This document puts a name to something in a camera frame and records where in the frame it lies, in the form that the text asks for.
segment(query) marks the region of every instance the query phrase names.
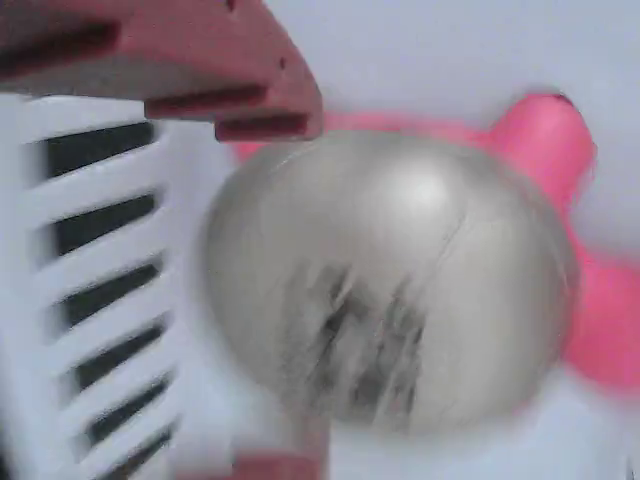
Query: pink toy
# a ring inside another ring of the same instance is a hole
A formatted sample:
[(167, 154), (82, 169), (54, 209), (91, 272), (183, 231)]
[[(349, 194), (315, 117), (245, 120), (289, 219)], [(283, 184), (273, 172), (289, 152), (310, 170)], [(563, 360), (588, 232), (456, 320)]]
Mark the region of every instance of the pink toy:
[(0, 91), (141, 100), (227, 140), (313, 138), (313, 75), (261, 0), (0, 2)]
[[(590, 170), (595, 146), (580, 113), (559, 95), (529, 95), (487, 131), (386, 114), (335, 115), (329, 129), (403, 130), (441, 136), (500, 155), (528, 176), (564, 220), (581, 265), (579, 300), (567, 346), (569, 362), (616, 393), (640, 389), (640, 268), (587, 249), (569, 211)], [(236, 145), (242, 161), (261, 144)]]

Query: red plastic piece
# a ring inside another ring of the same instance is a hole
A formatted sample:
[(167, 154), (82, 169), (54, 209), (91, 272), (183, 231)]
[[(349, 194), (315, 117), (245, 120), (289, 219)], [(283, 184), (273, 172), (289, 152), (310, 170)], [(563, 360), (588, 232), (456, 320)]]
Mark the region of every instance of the red plastic piece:
[[(330, 130), (402, 130), (497, 153), (529, 177), (564, 221), (581, 268), (566, 358), (586, 377), (622, 394), (640, 394), (640, 265), (588, 249), (570, 225), (570, 209), (595, 157), (578, 110), (558, 95), (528, 95), (489, 131), (378, 113), (333, 115)], [(234, 145), (240, 161), (263, 144)]]
[(323, 480), (317, 462), (284, 454), (263, 454), (238, 458), (230, 475), (180, 474), (176, 480)]
[(142, 100), (221, 141), (322, 130), (313, 76), (260, 0), (4, 0), (0, 91)]

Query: black slot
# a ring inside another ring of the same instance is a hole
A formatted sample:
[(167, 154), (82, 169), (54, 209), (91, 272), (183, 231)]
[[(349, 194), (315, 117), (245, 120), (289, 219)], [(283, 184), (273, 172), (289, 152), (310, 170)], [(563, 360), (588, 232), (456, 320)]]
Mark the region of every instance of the black slot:
[(128, 400), (120, 407), (106, 413), (87, 428), (87, 436), (94, 447), (140, 413), (147, 405), (164, 394), (171, 383), (170, 376), (154, 382), (149, 388)]
[(142, 333), (115, 347), (99, 352), (95, 357), (75, 367), (74, 374), (79, 388), (84, 390), (96, 383), (109, 372), (156, 342), (165, 330), (164, 322), (159, 321)]
[(131, 478), (145, 463), (147, 463), (163, 446), (171, 441), (175, 425), (170, 425), (160, 431), (154, 437), (147, 440), (124, 462), (116, 465), (107, 473), (96, 477), (94, 480), (123, 480)]
[(149, 215), (156, 207), (155, 195), (148, 194), (59, 220), (52, 225), (56, 254), (66, 255)]
[(158, 276), (160, 268), (161, 262), (156, 261), (68, 296), (61, 305), (69, 328), (148, 284)]
[(144, 147), (153, 142), (155, 131), (149, 122), (76, 133), (44, 141), (46, 175), (55, 178), (107, 158)]

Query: white surface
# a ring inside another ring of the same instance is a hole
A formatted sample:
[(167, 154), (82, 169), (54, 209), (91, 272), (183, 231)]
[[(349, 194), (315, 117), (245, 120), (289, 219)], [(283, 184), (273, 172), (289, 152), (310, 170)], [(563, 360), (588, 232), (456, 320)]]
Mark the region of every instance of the white surface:
[(266, 0), (329, 106), (488, 125), (514, 96), (561, 90), (599, 149), (579, 231), (640, 259), (640, 45), (633, 0)]
[[(388, 108), (487, 125), (531, 88), (555, 87), (582, 110), (599, 146), (595, 182), (578, 209), (579, 229), (619, 251), (639, 254), (640, 163), (636, 112), (640, 64), (634, 62), (640, 6), (609, 2), (465, 0), (269, 0), (308, 58), (329, 104)], [(224, 460), (229, 442), (267, 442), (265, 402), (238, 380), (222, 348), (202, 342), (206, 317), (193, 273), (203, 215), (231, 170), (225, 147), (207, 125), (163, 124), (160, 142), (104, 166), (32, 188), (36, 152), (23, 142), (127, 123), (139, 105), (46, 99), (21, 104), (0, 97), (0, 388), (1, 413), (27, 480), (89, 480), (154, 427), (183, 415), (175, 456)], [(166, 187), (158, 213), (41, 272), (31, 268), (28, 232), (79, 208), (100, 205), (154, 184)], [(162, 281), (142, 289), (52, 342), (53, 313), (43, 308), (74, 285), (166, 248)], [(65, 405), (58, 381), (74, 358), (170, 309), (162, 342)], [(178, 376), (167, 395), (86, 457), (77, 434), (101, 406), (132, 392), (169, 364)], [(559, 372), (511, 430), (464, 447), (399, 451), (345, 432), (332, 448), (332, 478), (389, 480), (617, 480), (637, 414), (601, 399)], [(145, 478), (162, 478), (166, 455)]]

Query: plastic toy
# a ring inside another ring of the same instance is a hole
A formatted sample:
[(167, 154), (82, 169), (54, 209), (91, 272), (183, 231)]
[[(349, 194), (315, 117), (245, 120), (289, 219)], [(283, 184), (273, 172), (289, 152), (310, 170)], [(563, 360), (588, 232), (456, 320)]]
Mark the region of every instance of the plastic toy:
[(0, 21), (0, 91), (142, 100), (222, 141), (322, 129), (313, 76), (260, 0), (12, 0)]
[[(637, 393), (640, 353), (634, 345), (640, 341), (640, 273), (631, 265), (591, 252), (571, 229), (568, 218), (571, 203), (592, 166), (595, 146), (569, 100), (561, 95), (526, 96), (488, 132), (378, 114), (334, 116), (326, 124), (336, 130), (403, 131), (444, 138), (491, 152), (515, 172), (528, 177), (562, 219), (580, 266), (572, 328), (565, 350), (567, 360), (611, 393)], [(238, 145), (240, 160), (260, 147)], [(266, 161), (267, 157), (260, 155), (256, 160), (260, 158)], [(254, 163), (250, 168), (258, 167)], [(277, 186), (276, 179), (277, 173), (273, 180)], [(273, 461), (287, 462), (286, 458), (276, 457)]]

